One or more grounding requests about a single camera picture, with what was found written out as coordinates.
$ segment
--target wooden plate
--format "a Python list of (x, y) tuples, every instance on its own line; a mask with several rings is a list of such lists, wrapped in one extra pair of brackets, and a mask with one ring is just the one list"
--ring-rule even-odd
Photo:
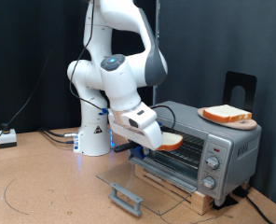
[[(203, 119), (207, 119), (203, 116), (203, 110), (208, 107), (200, 108), (198, 109), (198, 114), (201, 116)], [(253, 130), (257, 126), (257, 122), (254, 121), (253, 119), (244, 119), (244, 120), (239, 120), (235, 122), (228, 122), (228, 123), (222, 123), (214, 120), (207, 119), (213, 123), (217, 123), (219, 125), (233, 128), (233, 129), (240, 129), (240, 130)]]

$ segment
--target table surface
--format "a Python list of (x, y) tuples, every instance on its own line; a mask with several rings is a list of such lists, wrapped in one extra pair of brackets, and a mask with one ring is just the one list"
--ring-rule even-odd
[[(88, 157), (42, 133), (20, 133), (17, 138), (17, 147), (0, 149), (0, 223), (265, 223), (237, 196), (238, 204), (204, 216), (180, 204), (162, 217), (142, 207), (143, 215), (135, 217), (108, 198), (110, 187), (96, 177), (125, 162), (127, 151)], [(250, 189), (249, 197), (276, 223), (276, 203), (256, 189)]]

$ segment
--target black wall panel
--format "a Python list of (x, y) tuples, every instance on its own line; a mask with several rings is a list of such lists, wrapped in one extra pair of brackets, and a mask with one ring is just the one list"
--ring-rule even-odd
[(169, 65), (159, 102), (221, 105), (227, 71), (257, 77), (252, 184), (276, 202), (276, 1), (161, 0), (159, 47)]
[[(137, 0), (155, 27), (156, 0)], [(34, 98), (11, 127), (18, 133), (77, 127), (80, 103), (69, 92), (66, 69), (83, 49), (87, 4), (81, 0), (0, 1), (0, 124), (9, 121), (23, 106), (35, 87), (59, 27), (62, 29), (49, 57), (45, 74)], [(115, 31), (113, 53), (125, 55), (143, 51), (140, 36)], [(86, 52), (83, 59), (90, 59)], [(152, 102), (152, 88), (139, 90), (143, 101)]]

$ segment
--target metal handle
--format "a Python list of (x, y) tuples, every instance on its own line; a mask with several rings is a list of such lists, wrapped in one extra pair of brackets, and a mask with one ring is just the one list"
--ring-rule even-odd
[(115, 147), (114, 151), (115, 152), (122, 152), (122, 151), (125, 151), (125, 150), (128, 150), (128, 149), (131, 149), (131, 148), (136, 148), (138, 146), (139, 146), (139, 144), (137, 144), (135, 142), (129, 142), (129, 143), (120, 145), (118, 147)]
[[(142, 214), (142, 211), (140, 210), (140, 203), (144, 200), (143, 198), (140, 198), (139, 196), (133, 194), (132, 192), (128, 191), (127, 189), (122, 188), (119, 184), (116, 182), (113, 182), (110, 184), (112, 187), (112, 192), (109, 194), (109, 198), (112, 199), (115, 203), (117, 203), (120, 207), (126, 209), (128, 212), (136, 215), (137, 217), (140, 217)], [(117, 192), (120, 192), (133, 200), (135, 202), (134, 207), (130, 206), (128, 203), (124, 202), (117, 196)]]

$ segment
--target bread slice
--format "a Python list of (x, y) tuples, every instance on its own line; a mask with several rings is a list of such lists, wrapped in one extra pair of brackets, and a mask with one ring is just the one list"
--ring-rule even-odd
[(163, 144), (157, 150), (173, 151), (183, 145), (184, 137), (176, 133), (163, 133)]
[(207, 119), (222, 123), (252, 118), (252, 114), (250, 112), (230, 105), (219, 105), (206, 108), (203, 110), (203, 116)]

